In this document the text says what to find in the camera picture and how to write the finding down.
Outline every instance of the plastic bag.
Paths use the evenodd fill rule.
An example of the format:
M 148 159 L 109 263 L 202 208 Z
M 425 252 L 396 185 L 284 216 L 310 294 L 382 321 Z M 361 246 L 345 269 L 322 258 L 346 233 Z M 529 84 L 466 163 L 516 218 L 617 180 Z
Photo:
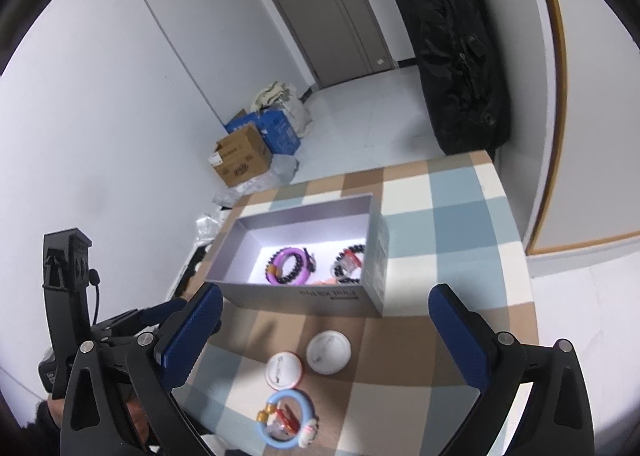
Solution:
M 222 222 L 220 211 L 216 211 L 213 216 L 202 214 L 196 219 L 196 246 L 205 246 L 213 241 L 220 231 Z
M 213 202 L 222 207 L 233 207 L 242 196 L 289 185 L 298 170 L 298 160 L 285 154 L 274 154 L 271 167 L 264 174 L 225 189 L 213 196 Z
M 283 111 L 299 138 L 305 137 L 311 131 L 311 114 L 300 102 L 296 88 L 291 84 L 284 84 L 283 93 L 271 104 L 271 108 Z

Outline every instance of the white wall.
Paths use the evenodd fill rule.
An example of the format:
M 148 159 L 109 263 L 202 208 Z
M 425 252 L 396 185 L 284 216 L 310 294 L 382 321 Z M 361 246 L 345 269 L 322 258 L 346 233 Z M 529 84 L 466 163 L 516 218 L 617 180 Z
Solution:
M 536 249 L 640 231 L 640 54 L 603 0 L 559 0 L 567 55 L 560 165 Z
M 260 0 L 147 0 L 223 123 L 274 80 L 305 81 Z
M 100 318 L 164 299 L 223 136 L 143 0 L 50 3 L 0 77 L 2 368 L 44 396 L 44 233 L 93 240 Z
M 2 368 L 0 368 L 0 391 L 15 419 L 22 426 L 33 422 L 38 404 L 47 397 L 44 388 L 41 389 L 40 394 L 35 394 Z

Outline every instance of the bracelet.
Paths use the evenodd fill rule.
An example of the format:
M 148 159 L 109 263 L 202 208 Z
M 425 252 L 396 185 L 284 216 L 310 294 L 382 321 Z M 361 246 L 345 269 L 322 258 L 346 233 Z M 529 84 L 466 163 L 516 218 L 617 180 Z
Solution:
M 354 255 L 357 253 L 364 253 L 364 245 L 353 245 L 341 251 L 340 254 L 338 254 L 338 257 L 335 258 L 334 265 L 332 266 L 332 275 L 334 276 L 335 280 L 337 280 L 337 282 L 339 282 L 340 284 L 359 283 L 360 279 L 351 279 L 345 274 L 344 268 L 340 263 L 340 261 L 344 259 L 344 252 L 346 250 L 349 250 Z
M 282 266 L 284 266 L 284 263 L 290 257 L 295 257 L 296 266 L 293 267 L 290 273 L 283 276 Z M 313 271 L 316 271 L 316 265 L 313 258 L 309 255 L 309 252 L 306 251 L 306 248 L 299 249 L 289 247 L 283 248 L 274 254 L 268 262 L 264 274 L 267 281 L 274 286 L 281 284 L 298 286 L 304 284 Z
M 293 438 L 287 441 L 273 439 L 267 434 L 267 420 L 269 415 L 276 412 L 278 402 L 283 398 L 294 399 L 300 406 L 300 409 L 302 409 L 300 430 Z M 264 409 L 258 413 L 255 425 L 260 437 L 267 445 L 281 450 L 293 449 L 296 445 L 301 448 L 308 447 L 318 435 L 318 420 L 314 418 L 311 402 L 309 402 L 300 391 L 295 391 L 294 389 L 283 389 L 282 391 L 272 394 L 267 400 Z

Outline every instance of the door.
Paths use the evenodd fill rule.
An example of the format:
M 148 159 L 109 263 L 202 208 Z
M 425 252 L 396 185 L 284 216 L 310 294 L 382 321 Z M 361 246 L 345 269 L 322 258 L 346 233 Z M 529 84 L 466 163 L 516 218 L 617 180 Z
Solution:
M 319 87 L 392 66 L 367 0 L 274 0 Z

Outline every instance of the screw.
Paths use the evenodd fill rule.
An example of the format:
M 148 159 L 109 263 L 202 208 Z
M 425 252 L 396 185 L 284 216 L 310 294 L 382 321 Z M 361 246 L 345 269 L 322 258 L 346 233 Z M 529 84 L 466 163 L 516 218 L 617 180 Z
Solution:
M 565 339 L 561 339 L 558 342 L 558 347 L 565 353 L 570 353 L 571 350 L 574 349 L 572 343 Z
M 511 346 L 511 344 L 513 344 L 513 335 L 506 331 L 502 331 L 501 333 L 498 333 L 498 342 L 505 346 Z
M 154 341 L 153 333 L 149 333 L 149 331 L 145 331 L 144 333 L 140 333 L 138 336 L 138 344 L 140 346 L 148 346 Z
M 84 341 L 80 344 L 80 351 L 82 351 L 82 353 L 88 353 L 92 349 L 94 349 L 94 343 L 92 341 Z

